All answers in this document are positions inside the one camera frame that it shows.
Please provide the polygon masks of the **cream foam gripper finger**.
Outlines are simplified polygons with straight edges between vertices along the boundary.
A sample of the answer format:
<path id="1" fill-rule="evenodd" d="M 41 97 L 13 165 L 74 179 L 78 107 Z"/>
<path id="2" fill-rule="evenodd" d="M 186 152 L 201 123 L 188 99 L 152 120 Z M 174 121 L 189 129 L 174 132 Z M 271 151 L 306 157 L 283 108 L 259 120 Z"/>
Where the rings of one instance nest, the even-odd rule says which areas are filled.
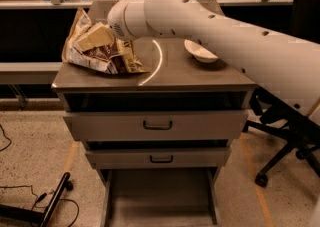
<path id="1" fill-rule="evenodd" d="M 96 23 L 87 32 L 73 42 L 73 46 L 80 52 L 112 44 L 115 37 L 108 25 Z"/>

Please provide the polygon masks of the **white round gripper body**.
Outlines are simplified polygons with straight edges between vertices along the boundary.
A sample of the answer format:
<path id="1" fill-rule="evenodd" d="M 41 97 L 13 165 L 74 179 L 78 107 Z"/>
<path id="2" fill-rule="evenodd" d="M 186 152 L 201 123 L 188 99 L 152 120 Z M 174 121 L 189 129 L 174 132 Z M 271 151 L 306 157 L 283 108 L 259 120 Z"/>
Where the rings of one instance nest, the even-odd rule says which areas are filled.
<path id="1" fill-rule="evenodd" d="M 107 16 L 107 23 L 113 34 L 122 40 L 129 38 L 128 29 L 125 23 L 125 10 L 127 7 L 126 0 L 120 0 L 110 9 Z"/>

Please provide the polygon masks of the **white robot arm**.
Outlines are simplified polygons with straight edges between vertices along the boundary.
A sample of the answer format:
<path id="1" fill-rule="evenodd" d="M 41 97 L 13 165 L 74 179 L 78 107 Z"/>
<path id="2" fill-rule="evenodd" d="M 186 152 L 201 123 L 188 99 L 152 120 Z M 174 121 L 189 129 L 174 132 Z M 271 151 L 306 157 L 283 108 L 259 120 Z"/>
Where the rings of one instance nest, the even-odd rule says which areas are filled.
<path id="1" fill-rule="evenodd" d="M 280 100 L 297 131 L 319 140 L 319 45 L 216 14 L 197 0 L 120 0 L 107 24 L 76 40 L 88 51 L 116 39 L 183 38 L 244 72 Z"/>

